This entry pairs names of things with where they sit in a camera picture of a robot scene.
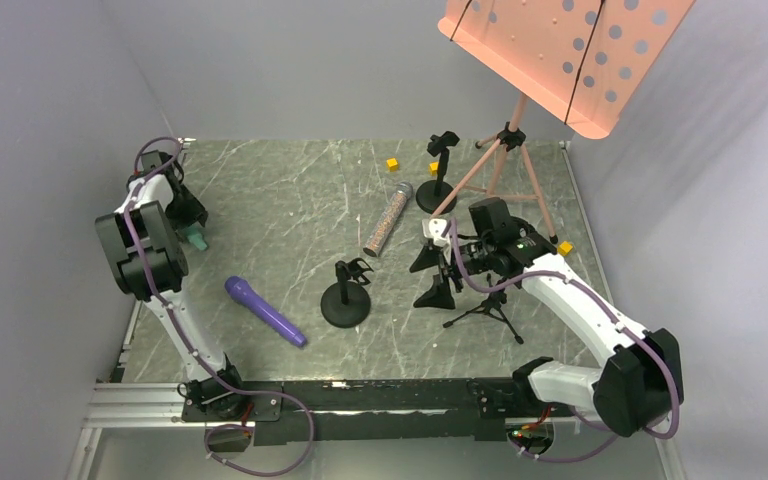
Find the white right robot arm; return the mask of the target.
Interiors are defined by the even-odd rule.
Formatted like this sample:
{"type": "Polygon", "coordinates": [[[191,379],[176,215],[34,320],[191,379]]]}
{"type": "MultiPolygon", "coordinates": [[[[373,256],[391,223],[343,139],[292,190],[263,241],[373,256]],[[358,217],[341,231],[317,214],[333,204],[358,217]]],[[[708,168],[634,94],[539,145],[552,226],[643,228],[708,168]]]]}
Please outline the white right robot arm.
{"type": "Polygon", "coordinates": [[[452,309],[454,292],[465,286],[486,295],[522,289],[575,333],[597,362],[531,361],[512,376],[525,398],[592,413],[620,437],[639,431],[675,436],[684,401],[677,338],[623,314],[573,270],[557,245],[512,216],[504,200],[476,202],[469,215],[473,235],[461,234],[453,218],[423,220],[425,242],[410,269],[438,272],[415,307],[452,309]]]}

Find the teal green microphone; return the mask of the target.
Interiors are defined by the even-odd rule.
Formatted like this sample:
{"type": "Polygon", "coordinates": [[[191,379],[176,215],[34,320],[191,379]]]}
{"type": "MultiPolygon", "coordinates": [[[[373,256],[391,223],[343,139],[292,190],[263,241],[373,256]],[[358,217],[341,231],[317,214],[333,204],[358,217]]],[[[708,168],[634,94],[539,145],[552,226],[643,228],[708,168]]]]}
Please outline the teal green microphone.
{"type": "Polygon", "coordinates": [[[203,232],[198,227],[187,228],[183,233],[183,238],[199,251],[206,251],[209,248],[203,232]]]}

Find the black round-base clip stand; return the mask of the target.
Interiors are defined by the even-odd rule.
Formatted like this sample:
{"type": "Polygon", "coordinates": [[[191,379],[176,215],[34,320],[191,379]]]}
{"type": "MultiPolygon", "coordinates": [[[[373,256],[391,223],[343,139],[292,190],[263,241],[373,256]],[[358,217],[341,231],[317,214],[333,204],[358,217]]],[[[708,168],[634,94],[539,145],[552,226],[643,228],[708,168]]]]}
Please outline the black round-base clip stand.
{"type": "Polygon", "coordinates": [[[362,258],[335,264],[336,282],[322,294],[320,309],[330,325],[349,329],[360,325],[370,314],[371,298],[365,286],[371,281],[365,276],[373,269],[362,258]]]}

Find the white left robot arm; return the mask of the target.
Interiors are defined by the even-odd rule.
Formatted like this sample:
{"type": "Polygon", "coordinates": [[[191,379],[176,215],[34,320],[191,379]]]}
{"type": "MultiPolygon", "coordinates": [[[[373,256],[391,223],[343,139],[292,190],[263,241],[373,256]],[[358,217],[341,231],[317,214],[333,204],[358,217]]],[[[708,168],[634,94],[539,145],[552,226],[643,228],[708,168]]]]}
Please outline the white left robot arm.
{"type": "Polygon", "coordinates": [[[236,367],[198,320],[186,289],[189,267],[180,241],[188,228],[205,224],[207,212],[183,179],[176,155],[140,153],[125,200],[94,227],[118,288],[153,312],[181,356],[186,380],[178,392],[186,405],[237,420],[250,400],[239,394],[236,367]]]}

